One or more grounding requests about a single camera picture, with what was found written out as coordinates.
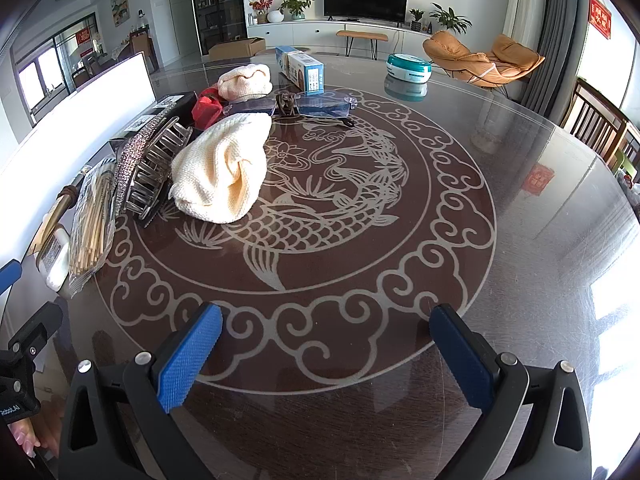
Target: red flowers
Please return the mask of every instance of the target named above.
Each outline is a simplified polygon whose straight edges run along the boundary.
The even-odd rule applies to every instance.
[[[253,10],[257,10],[258,14],[264,14],[273,5],[274,0],[254,0],[249,2]]]

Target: red banner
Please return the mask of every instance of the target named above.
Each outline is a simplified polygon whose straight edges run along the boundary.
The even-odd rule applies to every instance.
[[[589,0],[589,23],[605,38],[611,39],[611,12],[600,0]]]
[[[83,30],[79,30],[76,32],[76,41],[78,44],[82,44],[85,41],[89,41],[91,39],[91,33],[89,32],[89,27],[85,27]]]

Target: metal screw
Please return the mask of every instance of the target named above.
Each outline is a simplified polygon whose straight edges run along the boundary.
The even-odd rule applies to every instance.
[[[500,354],[500,361],[506,365],[513,366],[518,363],[518,358],[511,352],[504,352]]]
[[[89,359],[85,359],[84,361],[80,361],[78,364],[78,371],[81,374],[88,372],[91,368],[91,361]]]
[[[149,352],[140,352],[136,355],[135,361],[137,365],[146,365],[151,361],[151,354]]]
[[[560,361],[560,368],[568,374],[574,373],[574,366],[569,361]]]

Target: eyeglasses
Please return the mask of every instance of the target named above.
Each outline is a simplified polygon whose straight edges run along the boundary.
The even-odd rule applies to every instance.
[[[355,123],[348,115],[358,104],[355,97],[340,92],[325,92],[306,95],[304,92],[281,92],[279,94],[258,94],[245,96],[223,108],[226,116],[242,113],[265,113],[274,118],[313,117],[335,119],[353,128]]]

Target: cardboard box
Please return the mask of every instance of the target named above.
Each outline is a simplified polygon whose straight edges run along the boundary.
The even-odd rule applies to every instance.
[[[234,59],[236,57],[252,57],[267,48],[263,38],[247,38],[246,40],[225,41],[209,49],[209,60]]]
[[[306,94],[324,92],[324,65],[293,47],[277,47],[276,60],[287,78]]]

